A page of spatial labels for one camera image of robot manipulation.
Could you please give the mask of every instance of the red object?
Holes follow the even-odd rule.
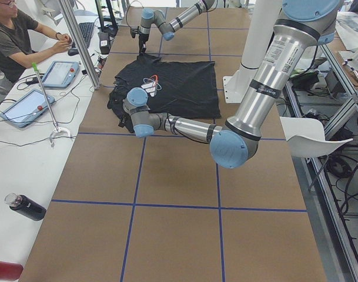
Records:
[[[15,281],[19,279],[23,269],[18,263],[0,261],[0,280]]]

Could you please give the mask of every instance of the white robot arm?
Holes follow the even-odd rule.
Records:
[[[166,22],[165,16],[161,10],[144,8],[142,10],[141,24],[139,27],[131,29],[131,35],[134,38],[139,35],[138,45],[139,53],[144,54],[146,51],[146,42],[149,40],[151,25],[155,24],[165,40],[171,40],[174,33],[185,26],[192,19],[207,12],[214,4],[215,0],[199,0],[193,6],[182,12],[175,19]]]
[[[133,88],[123,104],[130,114],[137,137],[154,130],[171,131],[210,144],[215,162],[226,168],[244,164],[257,151],[264,122],[276,98],[308,46],[329,43],[334,38],[338,9],[343,0],[283,0],[282,11],[274,25],[275,36],[265,58],[252,79],[236,111],[224,126],[172,116],[150,114],[148,96]]]

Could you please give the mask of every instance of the computer mouse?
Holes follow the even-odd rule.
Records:
[[[70,48],[68,50],[68,55],[69,56],[74,56],[74,55],[77,55],[78,54],[78,49],[77,48]]]

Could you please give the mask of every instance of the man's hand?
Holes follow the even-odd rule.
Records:
[[[72,43],[72,38],[67,33],[66,34],[57,34],[57,38],[60,41],[67,41],[68,43]]]
[[[52,46],[52,50],[56,54],[56,53],[66,52],[67,50],[69,50],[70,47],[71,44],[68,41],[59,40],[56,42],[56,44],[54,44],[54,46]]]

